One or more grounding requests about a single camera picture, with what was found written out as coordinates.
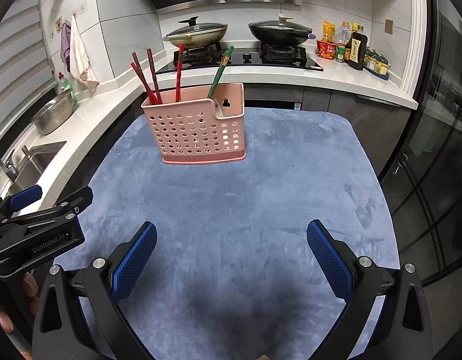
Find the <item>person's left hand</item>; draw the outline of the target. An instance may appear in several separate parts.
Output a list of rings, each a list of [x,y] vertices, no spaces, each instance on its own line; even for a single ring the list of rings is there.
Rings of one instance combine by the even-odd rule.
[[[0,279],[0,327],[21,359],[32,359],[32,329],[38,284],[31,273],[11,281]]]

